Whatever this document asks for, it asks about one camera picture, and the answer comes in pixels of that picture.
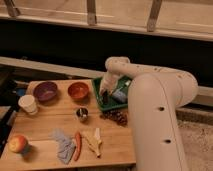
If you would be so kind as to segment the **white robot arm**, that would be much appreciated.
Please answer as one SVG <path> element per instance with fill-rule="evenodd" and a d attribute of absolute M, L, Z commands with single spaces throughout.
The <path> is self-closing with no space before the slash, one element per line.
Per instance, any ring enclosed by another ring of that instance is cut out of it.
<path fill-rule="evenodd" d="M 194 100 L 196 78 L 168 67 L 133 64 L 126 57 L 105 62 L 100 90 L 111 91 L 122 76 L 132 79 L 128 88 L 137 171 L 189 171 L 178 128 L 176 109 Z"/>

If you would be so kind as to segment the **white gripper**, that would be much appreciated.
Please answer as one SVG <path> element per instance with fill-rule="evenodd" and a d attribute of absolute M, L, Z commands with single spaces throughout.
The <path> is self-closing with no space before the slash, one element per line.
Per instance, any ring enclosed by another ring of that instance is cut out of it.
<path fill-rule="evenodd" d="M 120 75 L 106 72 L 100 83 L 99 95 L 102 96 L 105 91 L 112 92 L 116 88 L 120 78 Z"/>

